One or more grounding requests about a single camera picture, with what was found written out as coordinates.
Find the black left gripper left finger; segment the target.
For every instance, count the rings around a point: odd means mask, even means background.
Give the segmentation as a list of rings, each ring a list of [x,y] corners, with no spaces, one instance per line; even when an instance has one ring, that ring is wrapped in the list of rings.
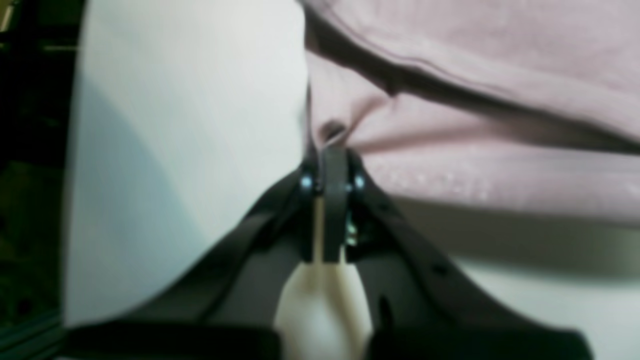
[[[69,360],[282,360],[281,293],[314,248],[314,200],[333,150],[307,155],[160,294],[114,319],[69,330]]]

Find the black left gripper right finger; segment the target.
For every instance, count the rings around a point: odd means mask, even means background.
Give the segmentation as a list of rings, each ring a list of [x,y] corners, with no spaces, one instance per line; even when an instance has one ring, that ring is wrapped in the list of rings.
[[[585,337],[483,291],[420,235],[354,150],[334,149],[334,260],[358,271],[373,333],[366,360],[591,360]]]

